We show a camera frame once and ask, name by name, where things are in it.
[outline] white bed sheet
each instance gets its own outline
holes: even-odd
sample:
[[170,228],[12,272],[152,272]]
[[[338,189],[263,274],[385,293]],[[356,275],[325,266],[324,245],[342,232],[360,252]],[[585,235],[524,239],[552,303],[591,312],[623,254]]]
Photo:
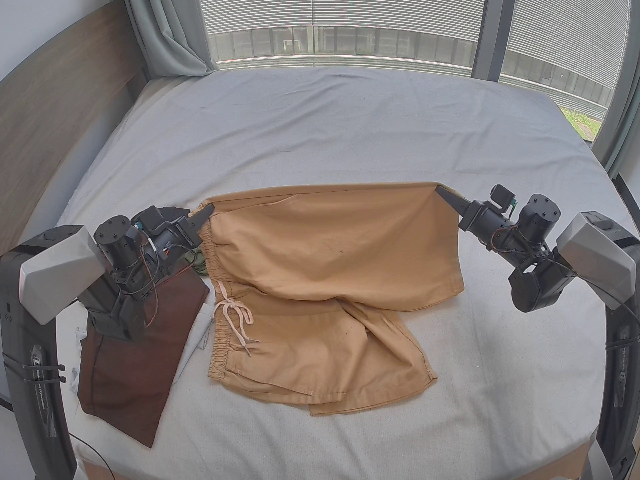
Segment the white bed sheet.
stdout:
[[[297,184],[437,180],[484,200],[496,183],[520,207],[534,192],[562,218],[597,209],[633,230],[612,183],[549,98],[510,86],[372,68],[270,68],[165,80],[144,93],[69,201],[61,223],[91,232],[150,204]],[[511,268],[460,234],[465,291],[403,314],[439,379],[420,396],[311,417],[207,377],[212,340],[172,387],[151,450],[85,415],[63,386],[70,431],[132,479],[491,479],[534,470],[598,423],[604,308],[581,281],[531,314],[511,303]],[[78,304],[58,316],[73,364]],[[79,455],[100,464],[89,448]]]

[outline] dark brown cloth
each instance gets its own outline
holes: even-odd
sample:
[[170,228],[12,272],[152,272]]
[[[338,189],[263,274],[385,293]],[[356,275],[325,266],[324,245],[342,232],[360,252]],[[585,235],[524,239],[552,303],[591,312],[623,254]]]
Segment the dark brown cloth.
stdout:
[[[158,284],[156,320],[139,343],[102,336],[89,325],[78,386],[82,410],[151,448],[187,336],[208,293],[191,268]],[[145,303],[147,319],[155,307],[152,295]]]

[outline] robotic arm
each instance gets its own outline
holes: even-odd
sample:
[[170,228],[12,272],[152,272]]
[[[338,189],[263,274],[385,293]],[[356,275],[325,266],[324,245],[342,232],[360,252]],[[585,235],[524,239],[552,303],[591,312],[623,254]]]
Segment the robotic arm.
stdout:
[[605,303],[607,358],[597,440],[613,477],[624,478],[636,455],[632,439],[640,415],[640,351],[635,346],[640,341],[640,241],[600,213],[581,212],[551,250],[545,239],[560,210],[548,197],[533,194],[514,223],[504,216],[509,206],[515,207],[514,194],[501,185],[484,202],[470,202],[442,186],[436,191],[461,216],[460,229],[471,231],[514,267],[511,299],[520,311],[555,303],[575,277]]
[[38,480],[70,480],[76,459],[62,406],[55,316],[76,298],[87,325],[139,341],[155,316],[143,306],[158,281],[175,275],[213,205],[189,211],[151,206],[116,216],[92,240],[83,226],[45,231],[0,257],[0,327],[13,411]]

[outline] white drawstring bow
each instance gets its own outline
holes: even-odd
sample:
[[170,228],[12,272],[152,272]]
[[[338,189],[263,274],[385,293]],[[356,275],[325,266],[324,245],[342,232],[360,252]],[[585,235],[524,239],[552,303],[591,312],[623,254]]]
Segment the white drawstring bow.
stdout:
[[[240,341],[240,345],[244,347],[244,350],[246,350],[247,354],[251,356],[251,352],[249,352],[249,349],[246,347],[247,341],[260,343],[260,340],[251,339],[246,335],[246,332],[244,332],[244,321],[246,320],[248,325],[251,325],[253,323],[253,315],[251,313],[251,309],[247,308],[247,306],[242,304],[242,302],[237,302],[231,297],[228,297],[227,290],[225,290],[225,287],[220,281],[218,281],[218,286],[220,287],[220,294],[222,295],[223,299],[216,304],[216,307],[213,309],[213,315],[215,316],[216,311],[219,307],[222,308],[222,315],[225,316],[229,327],[231,327],[231,331],[234,332],[236,338],[238,338],[238,341]],[[235,325],[231,321],[231,317],[229,316],[229,309],[233,309],[237,313],[238,318],[240,318],[240,332],[238,332]]]

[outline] wooden bed frame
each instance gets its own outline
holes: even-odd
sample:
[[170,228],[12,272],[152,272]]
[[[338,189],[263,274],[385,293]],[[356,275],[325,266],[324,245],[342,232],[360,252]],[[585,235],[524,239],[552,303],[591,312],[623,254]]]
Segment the wooden bed frame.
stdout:
[[114,0],[0,81],[0,254],[19,243],[69,151],[143,66],[124,0]]

